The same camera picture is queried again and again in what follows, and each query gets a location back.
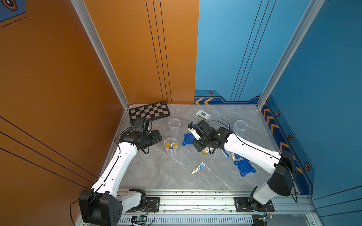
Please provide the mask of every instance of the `checkered pattern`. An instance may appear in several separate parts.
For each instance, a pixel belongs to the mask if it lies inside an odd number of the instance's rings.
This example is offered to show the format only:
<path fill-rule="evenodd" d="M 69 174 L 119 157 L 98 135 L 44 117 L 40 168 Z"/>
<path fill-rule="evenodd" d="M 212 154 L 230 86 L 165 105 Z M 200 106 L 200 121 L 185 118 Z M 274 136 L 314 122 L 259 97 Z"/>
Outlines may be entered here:
<path fill-rule="evenodd" d="M 170 116 L 170 111 L 168 110 L 165 101 L 133 108 L 130 109 L 129 112 L 130 112 L 130 121 L 132 125 L 134 125 L 134 122 L 137 117 L 146 117 L 147 119 L 156 120 Z"/>

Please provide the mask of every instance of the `orange chevron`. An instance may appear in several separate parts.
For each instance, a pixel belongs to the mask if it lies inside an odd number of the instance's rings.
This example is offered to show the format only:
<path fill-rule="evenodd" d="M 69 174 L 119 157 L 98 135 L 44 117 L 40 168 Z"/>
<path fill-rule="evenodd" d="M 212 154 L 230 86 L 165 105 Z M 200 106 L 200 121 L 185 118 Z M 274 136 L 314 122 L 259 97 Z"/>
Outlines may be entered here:
<path fill-rule="evenodd" d="M 265 118 L 265 112 L 266 112 L 266 111 L 269 111 L 269 112 L 270 112 L 269 109 L 264 109 L 264 118 Z"/>
<path fill-rule="evenodd" d="M 296 170 L 297 170 L 298 172 L 300 172 L 301 174 L 303 174 L 302 170 L 299 169 L 298 167 L 296 167 Z"/>
<path fill-rule="evenodd" d="M 268 119 L 267 124 L 269 125 L 269 119 L 274 119 L 274 118 L 271 116 L 268 116 L 267 119 Z"/>
<path fill-rule="evenodd" d="M 200 98 L 198 101 L 195 102 L 195 104 L 199 105 L 199 101 L 202 100 L 203 98 Z"/>
<path fill-rule="evenodd" d="M 280 142 L 280 152 L 283 153 L 283 146 L 289 148 L 289 146 L 283 142 Z"/>
<path fill-rule="evenodd" d="M 279 128 L 278 125 L 275 125 L 275 124 L 272 123 L 272 124 L 271 124 L 271 133 L 273 133 L 273 128 L 274 128 L 274 127 L 275 127 L 275 128 Z"/>
<path fill-rule="evenodd" d="M 212 98 L 208 99 L 207 101 L 204 102 L 204 104 L 208 105 L 208 102 L 212 100 Z"/>

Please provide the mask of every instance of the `blue lid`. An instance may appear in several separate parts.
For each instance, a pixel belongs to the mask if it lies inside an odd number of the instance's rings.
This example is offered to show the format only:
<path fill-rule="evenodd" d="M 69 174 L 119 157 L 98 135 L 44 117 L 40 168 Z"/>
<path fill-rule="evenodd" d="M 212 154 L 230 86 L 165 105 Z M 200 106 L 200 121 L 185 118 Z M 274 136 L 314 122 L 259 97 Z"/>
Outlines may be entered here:
<path fill-rule="evenodd" d="M 186 146 L 186 144 L 192 144 L 195 139 L 194 135 L 192 135 L 191 133 L 185 134 L 184 137 L 184 141 L 182 142 L 183 146 Z"/>
<path fill-rule="evenodd" d="M 250 172 L 256 172 L 247 159 L 235 161 L 234 164 L 239 168 L 241 176 L 246 176 Z"/>

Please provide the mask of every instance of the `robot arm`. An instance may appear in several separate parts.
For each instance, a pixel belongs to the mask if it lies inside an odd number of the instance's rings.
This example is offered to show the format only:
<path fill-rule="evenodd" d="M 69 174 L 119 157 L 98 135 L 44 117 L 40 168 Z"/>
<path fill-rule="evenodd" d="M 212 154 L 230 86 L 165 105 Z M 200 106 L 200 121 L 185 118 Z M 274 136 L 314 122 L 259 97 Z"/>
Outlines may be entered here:
<path fill-rule="evenodd" d="M 200 152 L 205 148 L 220 148 L 234 152 L 254 162 L 271 174 L 262 186 L 256 186 L 248 199 L 253 211 L 264 211 L 264 205 L 277 195 L 289 196 L 294 186 L 296 167 L 292 154 L 274 152 L 246 141 L 226 128 L 217 131 L 204 120 L 197 124 L 190 123 L 188 130 L 196 138 L 194 147 Z"/>
<path fill-rule="evenodd" d="M 102 226 L 114 226 L 121 215 L 130 209 L 141 211 L 146 206 L 146 192 L 131 189 L 116 199 L 121 180 L 137 151 L 162 140 L 160 132 L 150 132 L 149 120 L 137 118 L 131 131 L 124 132 L 116 152 L 91 191 L 83 190 L 78 198 L 83 221 Z"/>

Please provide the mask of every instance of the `gray tabletop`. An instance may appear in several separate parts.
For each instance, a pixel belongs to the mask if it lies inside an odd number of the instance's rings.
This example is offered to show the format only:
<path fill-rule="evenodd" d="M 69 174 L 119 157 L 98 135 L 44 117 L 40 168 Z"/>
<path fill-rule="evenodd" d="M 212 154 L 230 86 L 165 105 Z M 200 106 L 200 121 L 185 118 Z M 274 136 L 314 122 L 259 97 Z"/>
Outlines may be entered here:
<path fill-rule="evenodd" d="M 171 116 L 152 121 L 153 129 L 158 129 L 163 141 L 150 147 L 150 153 L 142 151 L 131 161 L 124 175 L 120 188 L 140 189 L 211 189 L 252 191 L 256 185 L 262 185 L 270 177 L 265 170 L 251 162 L 256 173 L 245 177 L 240 175 L 231 158 L 226 158 L 220 149 L 214 154 L 197 152 L 193 145 L 182 146 L 184 134 L 188 133 L 187 125 L 197 123 L 201 119 L 195 114 L 203 109 L 211 114 L 209 120 L 219 120 L 231 124 L 236 120 L 244 120 L 248 124 L 244 139 L 269 150 L 276 150 L 272 143 L 270 131 L 255 105 L 168 105 Z M 181 121 L 181 134 L 176 137 L 179 147 L 178 155 L 171 158 L 166 155 L 164 140 L 170 137 L 167 122 L 171 118 Z M 209 123 L 216 130 L 223 127 L 218 122 Z M 191 174 L 201 162 L 206 166 L 195 174 Z"/>

